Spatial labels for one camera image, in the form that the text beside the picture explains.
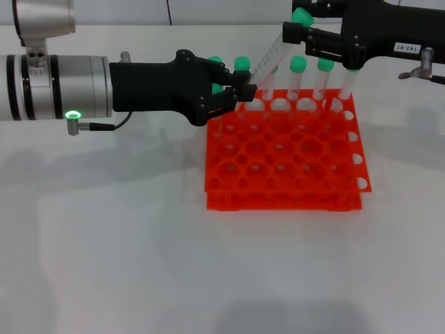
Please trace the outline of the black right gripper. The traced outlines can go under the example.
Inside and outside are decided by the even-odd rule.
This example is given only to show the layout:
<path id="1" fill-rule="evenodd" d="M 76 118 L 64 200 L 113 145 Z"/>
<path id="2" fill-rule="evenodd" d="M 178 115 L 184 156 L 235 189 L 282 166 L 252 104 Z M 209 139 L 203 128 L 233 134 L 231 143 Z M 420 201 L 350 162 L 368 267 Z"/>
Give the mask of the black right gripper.
<path id="1" fill-rule="evenodd" d="M 430 47 L 433 62 L 444 64 L 444 11 L 396 6 L 385 1 L 293 0 L 312 17 L 342 17 L 341 35 L 302 24 L 284 22 L 282 40 L 305 44 L 305 54 L 343 63 L 358 70 L 376 57 L 413 61 Z"/>

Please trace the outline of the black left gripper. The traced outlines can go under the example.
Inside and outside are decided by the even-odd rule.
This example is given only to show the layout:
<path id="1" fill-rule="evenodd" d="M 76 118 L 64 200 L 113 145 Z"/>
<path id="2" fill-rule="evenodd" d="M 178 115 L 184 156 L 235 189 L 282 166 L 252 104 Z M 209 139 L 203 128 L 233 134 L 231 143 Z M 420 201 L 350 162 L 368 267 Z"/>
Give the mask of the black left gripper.
<path id="1" fill-rule="evenodd" d="M 110 63 L 115 112 L 174 111 L 194 126 L 251 102 L 256 85 L 244 85 L 250 72 L 230 72 L 224 63 L 179 50 L 168 63 Z M 212 83 L 228 87 L 212 94 Z"/>

